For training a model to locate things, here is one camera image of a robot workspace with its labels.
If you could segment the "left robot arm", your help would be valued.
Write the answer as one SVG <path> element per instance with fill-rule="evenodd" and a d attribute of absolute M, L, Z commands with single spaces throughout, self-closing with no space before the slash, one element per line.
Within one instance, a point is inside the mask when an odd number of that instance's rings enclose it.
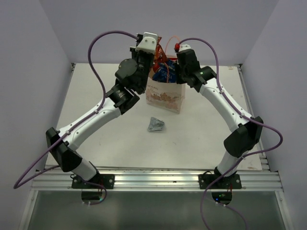
<path fill-rule="evenodd" d="M 63 172 L 72 172 L 82 178 L 89 188 L 100 182 L 98 170 L 92 163 L 80 156 L 76 150 L 94 132 L 111 120 L 123 115 L 145 92 L 148 74 L 153 65 L 155 47 L 141 44 L 130 48 L 132 57 L 123 60 L 115 73 L 116 84 L 99 102 L 83 116 L 59 130 L 50 128 L 46 132 L 50 153 Z"/>

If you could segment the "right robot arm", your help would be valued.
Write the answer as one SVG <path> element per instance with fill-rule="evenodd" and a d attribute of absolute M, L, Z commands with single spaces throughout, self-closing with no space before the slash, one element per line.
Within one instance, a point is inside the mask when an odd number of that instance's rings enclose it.
<path fill-rule="evenodd" d="M 244 109 L 238 114 L 233 107 L 222 96 L 223 93 L 230 99 L 230 102 L 239 109 L 239 104 L 230 94 L 217 84 L 215 71 L 209 67 L 201 67 L 197 60 L 195 51 L 187 44 L 180 45 L 175 49 L 177 53 L 176 74 L 177 83 L 186 83 L 205 97 L 218 111 L 226 122 L 231 134 L 224 140 L 225 154 L 221 162 L 214 169 L 214 184 L 219 188 L 225 188 L 235 176 L 236 164 L 244 155 L 258 144 L 262 133 L 262 126 L 250 122 L 252 119 L 263 123 L 257 116 L 255 118 Z"/>

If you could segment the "white paper bag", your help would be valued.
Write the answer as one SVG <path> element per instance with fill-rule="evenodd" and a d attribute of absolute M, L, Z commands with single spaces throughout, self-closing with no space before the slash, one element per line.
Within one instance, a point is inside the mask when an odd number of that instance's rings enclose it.
<path fill-rule="evenodd" d="M 166 56 L 177 61 L 175 56 Z M 147 104 L 179 114 L 186 95 L 185 85 L 154 81 L 151 78 L 153 73 L 151 69 L 148 75 L 145 91 Z"/>

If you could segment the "blue Kettle chip bag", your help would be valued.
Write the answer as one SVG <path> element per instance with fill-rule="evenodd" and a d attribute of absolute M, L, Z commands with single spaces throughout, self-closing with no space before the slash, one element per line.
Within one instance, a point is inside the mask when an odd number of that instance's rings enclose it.
<path fill-rule="evenodd" d="M 153 81 L 162 83 L 176 83 L 177 75 L 175 70 L 175 59 L 168 59 L 165 63 L 155 63 L 153 66 Z"/>

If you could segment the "silver foil snack packet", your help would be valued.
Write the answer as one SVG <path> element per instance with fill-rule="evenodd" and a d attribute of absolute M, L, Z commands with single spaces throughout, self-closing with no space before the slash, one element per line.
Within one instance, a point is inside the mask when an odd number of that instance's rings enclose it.
<path fill-rule="evenodd" d="M 164 121 L 159 120 L 155 117 L 151 117 L 147 131 L 148 132 L 162 131 L 164 127 L 165 127 Z"/>

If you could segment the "red Doritos chip bag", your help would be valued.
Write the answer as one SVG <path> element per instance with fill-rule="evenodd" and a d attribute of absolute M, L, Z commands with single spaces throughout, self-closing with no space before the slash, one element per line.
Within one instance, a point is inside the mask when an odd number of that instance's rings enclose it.
<path fill-rule="evenodd" d="M 155 49 L 155 56 L 154 56 L 154 61 L 153 61 L 153 66 L 152 66 L 152 70 L 154 72 L 157 72 L 158 69 L 160 68 L 160 63 L 165 63 L 168 58 L 162 48 L 162 46 L 160 45 L 160 41 L 161 41 L 161 37 L 158 37 L 157 40 L 157 45 L 156 45 L 156 49 Z"/>

